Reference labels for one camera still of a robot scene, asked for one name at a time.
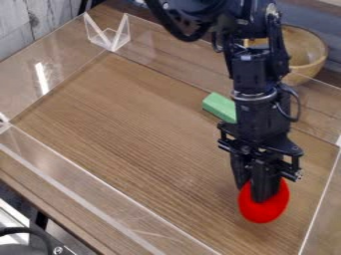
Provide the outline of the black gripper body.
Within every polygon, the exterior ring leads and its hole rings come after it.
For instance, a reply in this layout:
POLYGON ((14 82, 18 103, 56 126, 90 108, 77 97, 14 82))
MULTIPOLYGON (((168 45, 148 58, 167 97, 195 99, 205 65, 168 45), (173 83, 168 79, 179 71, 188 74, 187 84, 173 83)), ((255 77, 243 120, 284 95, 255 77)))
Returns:
POLYGON ((290 140, 290 124, 299 119, 290 115, 290 98, 295 94, 274 90, 268 95, 247 98, 232 97, 236 123, 217 124, 220 138, 217 146, 232 154, 250 157, 251 164, 258 158, 276 158, 280 177, 295 181, 299 178, 299 157, 302 148, 290 140))

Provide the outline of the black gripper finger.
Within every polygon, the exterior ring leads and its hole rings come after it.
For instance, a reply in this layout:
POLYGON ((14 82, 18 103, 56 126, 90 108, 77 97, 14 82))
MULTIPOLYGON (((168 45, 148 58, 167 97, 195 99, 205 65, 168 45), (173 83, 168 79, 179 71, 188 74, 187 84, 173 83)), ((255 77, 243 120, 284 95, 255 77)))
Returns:
POLYGON ((230 156, 230 166, 234 176, 236 188, 240 189, 250 178, 250 157, 242 154, 232 154, 230 156))
POLYGON ((256 203, 268 200, 279 190, 280 174, 276 158, 258 158, 251 164, 251 199, 256 203))

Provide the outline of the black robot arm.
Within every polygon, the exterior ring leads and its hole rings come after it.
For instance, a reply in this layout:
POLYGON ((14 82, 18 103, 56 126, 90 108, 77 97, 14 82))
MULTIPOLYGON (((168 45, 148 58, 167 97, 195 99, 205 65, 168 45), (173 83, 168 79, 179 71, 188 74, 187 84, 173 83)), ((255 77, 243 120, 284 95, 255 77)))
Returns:
POLYGON ((235 119, 216 125, 217 147, 230 153, 238 187, 260 203, 295 180, 302 149, 288 139, 300 111, 290 109, 296 93, 283 84, 288 73, 280 12, 275 0, 145 0, 171 35, 193 42, 211 35, 232 80, 235 119))

